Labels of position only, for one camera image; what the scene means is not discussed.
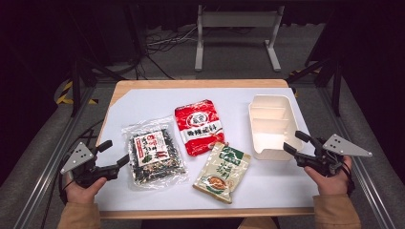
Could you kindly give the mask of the black tripod stand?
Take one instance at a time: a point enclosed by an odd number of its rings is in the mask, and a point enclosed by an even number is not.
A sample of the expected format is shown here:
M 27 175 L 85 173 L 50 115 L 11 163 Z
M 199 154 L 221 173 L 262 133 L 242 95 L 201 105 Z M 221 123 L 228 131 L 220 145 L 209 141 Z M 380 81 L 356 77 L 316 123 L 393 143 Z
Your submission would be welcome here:
M 324 88 L 332 80 L 331 106 L 335 115 L 340 116 L 339 102 L 342 81 L 342 68 L 338 58 L 326 58 L 317 61 L 304 68 L 300 74 L 292 77 L 287 83 L 293 83 L 307 75 L 306 71 L 320 69 L 320 73 L 314 79 L 316 87 Z
M 124 80 L 124 77 L 106 67 L 103 67 L 96 62 L 85 57 L 78 57 L 71 67 L 71 79 L 73 81 L 73 111 L 71 117 L 78 114 L 80 108 L 83 104 L 83 99 L 81 98 L 80 83 L 83 82 L 86 87 L 93 88 L 96 83 L 96 74 L 92 72 L 92 69 L 96 69 L 99 72 L 115 79 L 116 81 Z

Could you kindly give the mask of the white divided plastic box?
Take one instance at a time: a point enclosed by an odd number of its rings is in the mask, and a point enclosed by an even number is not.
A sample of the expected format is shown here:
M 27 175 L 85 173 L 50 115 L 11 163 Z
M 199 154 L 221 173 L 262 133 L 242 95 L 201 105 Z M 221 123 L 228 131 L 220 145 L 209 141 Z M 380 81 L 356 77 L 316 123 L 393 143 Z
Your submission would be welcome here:
M 296 102 L 282 94 L 257 94 L 248 105 L 254 157 L 260 160 L 287 161 L 292 155 L 284 144 L 297 150 L 303 143 L 295 136 L 299 130 Z

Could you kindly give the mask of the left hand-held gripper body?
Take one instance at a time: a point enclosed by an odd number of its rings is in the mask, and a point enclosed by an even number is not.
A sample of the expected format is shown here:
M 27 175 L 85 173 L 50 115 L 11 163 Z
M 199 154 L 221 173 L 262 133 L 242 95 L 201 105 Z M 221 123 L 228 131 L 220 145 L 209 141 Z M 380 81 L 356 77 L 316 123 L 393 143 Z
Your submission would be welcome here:
M 60 174 L 68 175 L 83 188 L 90 187 L 101 177 L 105 177 L 107 180 L 117 179 L 120 169 L 117 164 L 96 166 L 97 154 L 96 149 L 90 150 L 83 142 L 79 142 L 62 166 Z

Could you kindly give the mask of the aluminium frame rail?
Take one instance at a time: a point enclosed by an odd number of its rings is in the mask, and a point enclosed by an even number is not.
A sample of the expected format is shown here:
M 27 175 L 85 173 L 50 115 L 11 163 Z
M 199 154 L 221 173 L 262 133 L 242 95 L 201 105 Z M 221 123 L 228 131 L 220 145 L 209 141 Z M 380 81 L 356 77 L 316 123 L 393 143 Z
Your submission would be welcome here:
M 335 114 L 335 111 L 331 105 L 331 97 L 328 90 L 325 88 L 318 88 L 318 93 L 322 97 L 325 106 L 328 108 L 330 116 L 333 120 L 334 126 L 337 129 L 337 133 L 351 140 L 349 132 L 344 125 L 342 119 Z M 368 201 L 368 205 L 373 211 L 374 218 L 377 221 L 379 229 L 397 229 L 394 222 L 381 198 L 376 190 L 376 186 L 372 180 L 372 177 L 368 173 L 362 159 L 360 157 L 354 157 L 352 159 L 353 171 L 357 179 L 358 185 L 361 187 L 362 194 Z
M 73 115 L 73 111 L 70 111 L 66 115 L 64 123 L 54 124 L 55 127 L 60 127 L 62 130 L 60 134 L 54 134 L 55 140 L 50 143 L 47 143 L 45 140 L 39 142 L 40 146 L 50 147 L 51 152 L 49 156 L 40 159 L 41 165 L 34 166 L 31 169 L 28 166 L 25 167 L 26 171 L 39 172 L 39 175 L 34 180 L 30 196 L 25 201 L 24 208 L 21 210 L 12 229 L 29 228 L 29 224 L 32 222 L 41 202 L 47 195 L 49 188 L 53 187 L 54 180 L 58 177 L 58 164 L 64 154 L 68 152 L 69 140 L 73 135 L 78 121 L 81 118 L 87 103 L 90 101 L 94 90 L 94 88 L 84 89 L 79 96 L 81 105 L 78 106 L 75 115 Z

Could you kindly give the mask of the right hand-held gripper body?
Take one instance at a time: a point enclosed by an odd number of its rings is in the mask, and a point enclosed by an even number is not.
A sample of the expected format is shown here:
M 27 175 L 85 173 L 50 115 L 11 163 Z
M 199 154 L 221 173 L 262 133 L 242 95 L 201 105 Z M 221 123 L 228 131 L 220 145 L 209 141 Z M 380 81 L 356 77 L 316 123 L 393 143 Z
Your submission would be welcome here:
M 332 135 L 325 141 L 312 137 L 309 142 L 315 148 L 314 155 L 297 153 L 297 165 L 299 167 L 309 166 L 324 177 L 333 177 L 338 173 L 344 164 L 343 156 L 373 155 L 372 152 L 351 143 L 339 135 Z

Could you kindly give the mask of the beige and green seasoning packet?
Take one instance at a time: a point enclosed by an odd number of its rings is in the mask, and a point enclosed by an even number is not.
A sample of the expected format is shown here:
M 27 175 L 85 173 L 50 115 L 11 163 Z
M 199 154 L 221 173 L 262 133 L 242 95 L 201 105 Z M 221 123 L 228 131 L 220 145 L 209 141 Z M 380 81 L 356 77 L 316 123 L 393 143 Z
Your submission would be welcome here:
M 193 187 L 221 202 L 231 204 L 231 194 L 244 178 L 250 160 L 251 155 L 217 142 Z

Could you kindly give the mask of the yellow and black floor tape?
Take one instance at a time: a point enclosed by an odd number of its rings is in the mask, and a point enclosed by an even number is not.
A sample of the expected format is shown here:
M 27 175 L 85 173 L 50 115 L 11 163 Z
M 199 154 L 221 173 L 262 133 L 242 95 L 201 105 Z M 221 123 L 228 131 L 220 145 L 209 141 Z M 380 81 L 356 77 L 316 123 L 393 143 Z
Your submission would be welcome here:
M 74 104 L 74 100 L 72 98 L 68 98 L 67 94 L 69 90 L 73 87 L 73 81 L 68 80 L 65 84 L 65 86 L 62 89 L 62 92 L 60 93 L 58 99 L 56 100 L 57 104 Z
M 297 74 L 300 74 L 303 70 L 296 70 L 296 71 L 292 71 L 291 73 L 289 73 L 288 78 L 286 79 L 286 81 L 289 81 L 292 77 L 296 76 Z M 307 74 L 313 74 L 313 75 L 317 75 L 320 73 L 320 69 L 317 70 L 312 70 L 312 71 L 306 71 Z M 298 97 L 298 92 L 296 90 L 296 88 L 294 87 L 290 87 L 292 89 L 292 92 L 294 94 L 295 97 Z

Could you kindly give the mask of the person's right hand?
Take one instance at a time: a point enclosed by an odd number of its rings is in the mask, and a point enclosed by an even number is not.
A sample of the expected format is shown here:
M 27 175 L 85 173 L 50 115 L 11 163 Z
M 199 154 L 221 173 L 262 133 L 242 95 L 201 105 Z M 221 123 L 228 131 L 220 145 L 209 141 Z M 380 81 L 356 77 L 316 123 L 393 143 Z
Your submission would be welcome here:
M 307 166 L 304 171 L 317 184 L 321 196 L 345 195 L 348 192 L 349 178 L 345 171 L 352 169 L 352 159 L 344 156 L 344 167 L 333 177 L 324 177 L 317 171 Z

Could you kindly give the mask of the person's left hand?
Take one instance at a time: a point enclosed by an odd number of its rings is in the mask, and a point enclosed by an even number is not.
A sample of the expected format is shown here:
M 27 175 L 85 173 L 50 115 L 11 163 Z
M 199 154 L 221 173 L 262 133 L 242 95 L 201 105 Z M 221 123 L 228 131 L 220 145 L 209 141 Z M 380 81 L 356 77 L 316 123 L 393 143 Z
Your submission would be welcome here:
M 70 203 L 91 204 L 95 201 L 95 196 L 98 191 L 105 185 L 107 179 L 99 178 L 90 187 L 83 188 L 76 184 L 69 177 L 66 177 L 67 187 L 65 188 L 67 200 Z

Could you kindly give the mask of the red seasoning packet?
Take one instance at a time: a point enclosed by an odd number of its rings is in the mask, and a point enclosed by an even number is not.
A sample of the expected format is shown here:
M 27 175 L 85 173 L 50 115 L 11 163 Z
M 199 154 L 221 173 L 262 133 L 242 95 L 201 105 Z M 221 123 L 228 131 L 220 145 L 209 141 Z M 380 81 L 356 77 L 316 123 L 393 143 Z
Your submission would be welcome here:
M 190 156 L 208 152 L 216 142 L 224 142 L 224 129 L 211 100 L 202 100 L 175 109 L 175 118 Z

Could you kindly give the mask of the clear dried seaweed packet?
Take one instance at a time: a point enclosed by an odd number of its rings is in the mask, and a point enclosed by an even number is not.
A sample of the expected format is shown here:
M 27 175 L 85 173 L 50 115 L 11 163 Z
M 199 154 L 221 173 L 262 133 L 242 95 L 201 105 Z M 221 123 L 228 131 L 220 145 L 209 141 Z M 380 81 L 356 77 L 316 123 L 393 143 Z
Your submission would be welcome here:
M 172 116 L 142 120 L 121 131 L 134 191 L 158 190 L 188 180 Z

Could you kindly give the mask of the wooden table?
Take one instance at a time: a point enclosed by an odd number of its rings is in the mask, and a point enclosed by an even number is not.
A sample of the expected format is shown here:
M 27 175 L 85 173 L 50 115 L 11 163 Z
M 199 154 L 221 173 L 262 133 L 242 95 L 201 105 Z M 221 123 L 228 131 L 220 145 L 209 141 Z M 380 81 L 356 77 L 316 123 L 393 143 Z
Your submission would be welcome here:
M 288 88 L 282 79 L 242 80 L 128 80 L 117 83 L 110 106 L 134 89 L 193 89 L 193 88 Z M 186 218 L 231 218 L 253 216 L 298 216 L 310 215 L 311 208 L 274 208 L 252 210 L 191 210 L 191 211 L 129 211 L 100 214 L 105 219 L 186 219 Z

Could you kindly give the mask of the grey metal stand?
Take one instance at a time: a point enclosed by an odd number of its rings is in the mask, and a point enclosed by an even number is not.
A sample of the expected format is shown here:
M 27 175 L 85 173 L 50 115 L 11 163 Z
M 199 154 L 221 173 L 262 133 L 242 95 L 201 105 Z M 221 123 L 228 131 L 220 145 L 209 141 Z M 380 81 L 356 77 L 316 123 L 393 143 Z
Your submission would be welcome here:
M 275 72 L 281 71 L 274 44 L 281 26 L 284 10 L 285 7 L 280 6 L 277 10 L 270 11 L 206 11 L 202 5 L 199 5 L 195 71 L 200 72 L 203 69 L 204 28 L 270 28 L 270 37 L 264 44 L 273 70 Z

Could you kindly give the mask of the white paper mat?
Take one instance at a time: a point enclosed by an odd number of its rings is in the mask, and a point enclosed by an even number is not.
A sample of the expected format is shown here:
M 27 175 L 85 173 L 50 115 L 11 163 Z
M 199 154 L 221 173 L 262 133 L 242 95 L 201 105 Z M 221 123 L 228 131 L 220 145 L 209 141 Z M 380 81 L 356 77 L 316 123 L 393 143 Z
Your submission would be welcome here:
M 113 146 L 97 158 L 107 165 L 124 154 L 121 130 L 142 120 L 161 118 L 176 108 L 204 99 L 211 100 L 224 128 L 224 138 L 231 147 L 254 156 L 248 105 L 257 94 L 282 94 L 296 102 L 299 130 L 307 125 L 290 88 L 193 88 L 134 89 L 110 106 L 100 133 L 101 141 Z M 312 154 L 312 145 L 303 143 L 299 150 Z M 297 166 L 294 158 L 287 161 L 253 158 L 242 182 L 232 193 L 232 203 L 224 204 L 193 188 L 190 181 L 152 191 L 134 191 L 129 169 L 109 181 L 99 191 L 96 202 L 104 213 L 129 211 L 252 210 L 311 208 L 317 193 L 315 183 Z

